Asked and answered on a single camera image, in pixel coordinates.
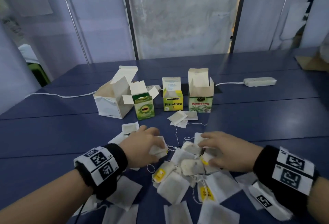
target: cardboard box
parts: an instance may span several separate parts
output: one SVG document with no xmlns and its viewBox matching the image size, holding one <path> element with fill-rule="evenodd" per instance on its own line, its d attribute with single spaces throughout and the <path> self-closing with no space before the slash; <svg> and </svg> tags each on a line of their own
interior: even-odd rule
<svg viewBox="0 0 329 224">
<path fill-rule="evenodd" d="M 138 68 L 136 66 L 119 66 L 113 79 L 102 85 L 96 93 L 94 100 L 98 114 L 111 118 L 124 118 L 133 107 L 125 105 L 123 95 L 131 95 L 129 83 L 133 80 Z"/>
<path fill-rule="evenodd" d="M 188 110 L 210 113 L 214 97 L 214 82 L 208 77 L 208 68 L 188 70 Z"/>
<path fill-rule="evenodd" d="M 129 84 L 131 95 L 123 95 L 123 102 L 126 105 L 134 105 L 138 120 L 155 116 L 153 99 L 159 94 L 156 87 L 147 91 L 143 80 Z"/>
<path fill-rule="evenodd" d="M 183 94 L 180 77 L 163 77 L 163 109 L 165 111 L 183 110 Z"/>
</svg>

